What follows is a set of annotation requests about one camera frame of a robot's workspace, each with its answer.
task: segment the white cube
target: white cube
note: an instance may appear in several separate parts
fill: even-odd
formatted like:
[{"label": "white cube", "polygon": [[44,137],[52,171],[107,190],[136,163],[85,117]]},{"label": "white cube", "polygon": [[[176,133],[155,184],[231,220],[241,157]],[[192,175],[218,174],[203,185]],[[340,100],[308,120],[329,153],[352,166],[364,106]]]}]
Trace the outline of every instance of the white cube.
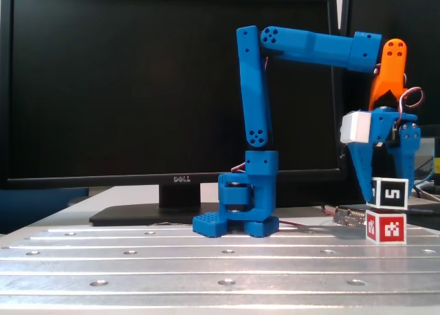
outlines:
[{"label": "white cube", "polygon": [[370,137],[371,112],[356,111],[342,118],[342,143],[368,143]]}]

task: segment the dell logo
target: dell logo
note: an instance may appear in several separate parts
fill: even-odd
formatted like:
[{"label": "dell logo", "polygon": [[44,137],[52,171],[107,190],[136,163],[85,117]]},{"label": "dell logo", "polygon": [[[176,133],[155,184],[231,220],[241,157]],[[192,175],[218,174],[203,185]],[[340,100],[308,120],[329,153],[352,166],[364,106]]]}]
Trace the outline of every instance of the dell logo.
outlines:
[{"label": "dell logo", "polygon": [[191,182],[189,176],[174,176],[174,182]]},{"label": "dell logo", "polygon": [[385,190],[385,198],[392,198],[392,199],[399,199],[400,198],[400,191],[399,190]]}]

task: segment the monitor base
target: monitor base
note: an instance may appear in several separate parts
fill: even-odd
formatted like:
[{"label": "monitor base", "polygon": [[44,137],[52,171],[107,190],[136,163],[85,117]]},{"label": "monitor base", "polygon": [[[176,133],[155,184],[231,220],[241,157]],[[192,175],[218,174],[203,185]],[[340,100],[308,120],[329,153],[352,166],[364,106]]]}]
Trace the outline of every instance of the monitor base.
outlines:
[{"label": "monitor base", "polygon": [[193,217],[207,212],[218,212],[218,203],[201,203],[199,210],[194,212],[163,213],[159,204],[137,204],[112,206],[90,217],[95,227],[110,226],[147,226],[169,222],[171,224],[192,224]]}]

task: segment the black monitor screen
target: black monitor screen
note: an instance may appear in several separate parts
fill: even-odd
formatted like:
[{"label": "black monitor screen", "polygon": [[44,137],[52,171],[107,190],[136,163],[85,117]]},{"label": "black monitor screen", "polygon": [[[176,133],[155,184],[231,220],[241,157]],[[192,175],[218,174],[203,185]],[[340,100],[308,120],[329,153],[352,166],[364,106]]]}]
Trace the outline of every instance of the black monitor screen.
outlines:
[{"label": "black monitor screen", "polygon": [[[248,149],[236,29],[330,32],[325,0],[14,0],[12,23],[12,179],[229,171]],[[280,169],[336,169],[331,68],[267,77]]]}]

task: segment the red cube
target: red cube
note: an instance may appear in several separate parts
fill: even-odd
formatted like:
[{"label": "red cube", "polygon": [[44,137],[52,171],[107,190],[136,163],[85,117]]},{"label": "red cube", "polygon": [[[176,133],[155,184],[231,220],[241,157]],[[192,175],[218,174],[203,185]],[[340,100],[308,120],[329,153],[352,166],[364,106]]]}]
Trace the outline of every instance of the red cube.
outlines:
[{"label": "red cube", "polygon": [[365,211],[366,238],[376,244],[406,243],[406,214]]}]

